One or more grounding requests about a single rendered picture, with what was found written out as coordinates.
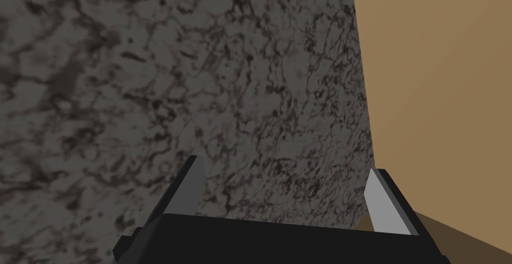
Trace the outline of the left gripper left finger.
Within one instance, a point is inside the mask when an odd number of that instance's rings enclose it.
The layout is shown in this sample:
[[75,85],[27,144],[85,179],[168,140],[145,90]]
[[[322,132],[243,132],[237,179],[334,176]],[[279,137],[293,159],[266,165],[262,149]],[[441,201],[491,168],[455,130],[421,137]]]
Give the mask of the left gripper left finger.
[[194,215],[202,200],[205,186],[204,160],[197,155],[191,155],[157,202],[146,224],[166,213]]

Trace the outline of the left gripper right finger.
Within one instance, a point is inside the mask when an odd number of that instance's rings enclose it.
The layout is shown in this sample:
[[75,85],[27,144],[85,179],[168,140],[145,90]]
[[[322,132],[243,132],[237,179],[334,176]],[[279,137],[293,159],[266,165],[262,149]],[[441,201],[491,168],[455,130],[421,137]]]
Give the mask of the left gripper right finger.
[[418,235],[380,169],[370,169],[364,199],[376,232]]

